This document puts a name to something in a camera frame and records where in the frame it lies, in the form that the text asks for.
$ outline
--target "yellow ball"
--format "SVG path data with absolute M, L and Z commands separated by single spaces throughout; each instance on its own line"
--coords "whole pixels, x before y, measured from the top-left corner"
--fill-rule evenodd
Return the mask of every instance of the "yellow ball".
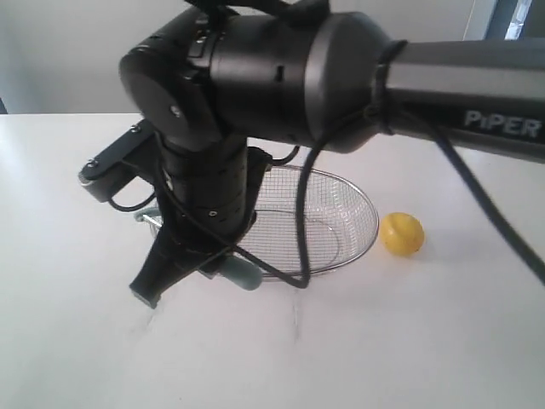
M 390 213 L 384 216 L 379 229 L 379 238 L 385 247 L 396 256 L 410 256 L 424 244 L 424 229 L 420 222 L 405 213 Z

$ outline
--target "robotic arm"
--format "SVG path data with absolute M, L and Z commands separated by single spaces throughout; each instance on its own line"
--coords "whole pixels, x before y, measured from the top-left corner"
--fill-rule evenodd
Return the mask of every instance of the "robotic arm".
M 424 123 L 460 146 L 545 159 L 545 41 L 392 42 L 327 0 L 189 3 L 122 58 L 123 86 L 145 119 L 80 173 L 100 202 L 136 176 L 155 187 L 163 228 L 131 284 L 152 307 L 181 278 L 212 276 L 242 250 L 274 165 L 248 137 L 350 153 L 378 132 L 433 137 Z

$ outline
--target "table surface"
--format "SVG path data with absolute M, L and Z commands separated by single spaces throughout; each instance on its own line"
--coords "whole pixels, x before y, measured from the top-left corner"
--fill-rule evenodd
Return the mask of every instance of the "table surface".
M 193 274 L 153 311 L 128 288 L 148 228 L 77 182 L 138 119 L 0 117 L 1 407 L 543 408 L 545 290 L 433 143 L 379 135 L 318 159 L 382 216 L 422 221 L 412 259 L 377 243 L 304 291 Z M 545 166 L 462 154 L 545 255 Z

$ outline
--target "screw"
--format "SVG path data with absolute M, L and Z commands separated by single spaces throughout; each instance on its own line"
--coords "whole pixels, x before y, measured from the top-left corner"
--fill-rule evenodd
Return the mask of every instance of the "screw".
M 96 168 L 99 165 L 99 161 L 96 159 L 89 159 L 87 161 L 87 167 L 88 168 Z
M 173 114 L 175 117 L 177 117 L 177 118 L 181 117 L 180 108 L 177 107 L 176 105 L 172 105 L 172 106 L 170 107 L 170 111 L 172 112 L 172 114 Z

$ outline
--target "wire mesh basket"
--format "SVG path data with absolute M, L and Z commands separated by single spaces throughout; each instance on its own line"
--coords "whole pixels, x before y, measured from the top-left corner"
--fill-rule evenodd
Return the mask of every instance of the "wire mesh basket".
M 300 274 L 295 230 L 295 195 L 301 168 L 273 167 L 265 174 L 257 199 L 257 220 L 240 246 L 275 268 Z M 369 198 L 350 181 L 313 170 L 305 207 L 311 273 L 321 274 L 360 258 L 373 245 L 379 217 Z M 154 234 L 161 227 L 157 208 L 143 220 Z M 263 272 L 264 279 L 273 279 Z

